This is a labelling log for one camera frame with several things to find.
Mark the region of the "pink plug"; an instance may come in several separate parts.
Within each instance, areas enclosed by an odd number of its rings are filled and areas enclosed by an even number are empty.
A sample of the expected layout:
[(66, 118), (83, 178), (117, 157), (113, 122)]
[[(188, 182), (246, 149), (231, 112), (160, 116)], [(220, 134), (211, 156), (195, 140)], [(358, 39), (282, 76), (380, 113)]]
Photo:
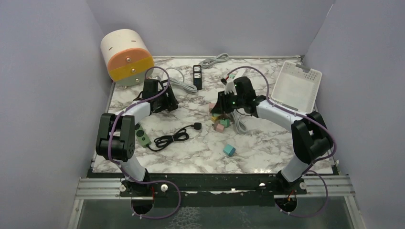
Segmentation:
[(215, 107), (215, 103), (209, 103), (209, 112), (211, 113), (213, 108)]
[(224, 129), (225, 129), (225, 126), (220, 124), (220, 123), (216, 123), (216, 124), (214, 124), (213, 128), (214, 128), (215, 131), (217, 131), (219, 133), (222, 133), (224, 131)]

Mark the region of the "black power strip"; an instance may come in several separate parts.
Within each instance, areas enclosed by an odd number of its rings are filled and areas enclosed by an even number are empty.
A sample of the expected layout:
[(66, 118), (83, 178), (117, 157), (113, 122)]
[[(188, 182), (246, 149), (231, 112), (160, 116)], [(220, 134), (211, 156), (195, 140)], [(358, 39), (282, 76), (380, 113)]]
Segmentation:
[(202, 67), (200, 65), (193, 66), (193, 85), (196, 87), (197, 90), (202, 89)]

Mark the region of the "white power strip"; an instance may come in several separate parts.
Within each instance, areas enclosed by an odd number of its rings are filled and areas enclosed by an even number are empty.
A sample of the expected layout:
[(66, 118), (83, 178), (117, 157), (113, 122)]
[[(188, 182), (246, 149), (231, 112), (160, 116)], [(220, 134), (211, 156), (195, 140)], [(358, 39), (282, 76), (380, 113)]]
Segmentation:
[(239, 70), (237, 71), (237, 73), (236, 73), (236, 75), (235, 75), (235, 78), (234, 78), (234, 79), (239, 78), (239, 77), (243, 77), (243, 76), (244, 76), (244, 74), (245, 74), (245, 72), (246, 72), (246, 69), (245, 69), (245, 68), (241, 68), (241, 69), (239, 69)]

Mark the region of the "green power strip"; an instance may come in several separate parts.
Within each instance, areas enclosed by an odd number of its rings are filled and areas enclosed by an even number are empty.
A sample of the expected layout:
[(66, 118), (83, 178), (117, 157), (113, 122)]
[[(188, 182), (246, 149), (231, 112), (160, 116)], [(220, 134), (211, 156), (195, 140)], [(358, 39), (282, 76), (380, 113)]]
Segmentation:
[(135, 136), (139, 142), (139, 145), (143, 148), (146, 148), (151, 144), (150, 138), (148, 137), (140, 123), (137, 123), (135, 125)]

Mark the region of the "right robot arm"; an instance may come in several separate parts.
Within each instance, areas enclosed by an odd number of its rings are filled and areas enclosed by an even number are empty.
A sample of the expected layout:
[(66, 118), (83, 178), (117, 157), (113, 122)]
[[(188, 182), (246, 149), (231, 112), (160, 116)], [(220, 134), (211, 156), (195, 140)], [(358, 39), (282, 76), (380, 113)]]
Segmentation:
[(237, 109), (256, 118), (273, 122), (292, 134), (294, 156), (278, 172), (276, 189), (287, 194), (295, 187), (310, 165), (333, 147), (333, 141), (325, 131), (322, 116), (317, 112), (310, 114), (295, 113), (287, 108), (270, 104), (264, 95), (257, 95), (250, 79), (246, 76), (228, 82), (226, 88), (232, 91), (220, 91), (217, 102), (212, 109), (214, 114), (230, 114)]

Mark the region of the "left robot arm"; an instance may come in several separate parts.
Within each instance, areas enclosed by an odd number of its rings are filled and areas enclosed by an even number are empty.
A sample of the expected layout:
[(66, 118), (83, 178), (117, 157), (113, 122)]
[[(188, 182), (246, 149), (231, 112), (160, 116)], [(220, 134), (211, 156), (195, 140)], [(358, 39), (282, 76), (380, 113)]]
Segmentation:
[(153, 113), (175, 110), (178, 104), (169, 80), (146, 79), (143, 86), (141, 100), (133, 101), (118, 114), (101, 115), (96, 139), (96, 154), (117, 165), (139, 196), (149, 192), (150, 183), (147, 169), (134, 156), (136, 126)]

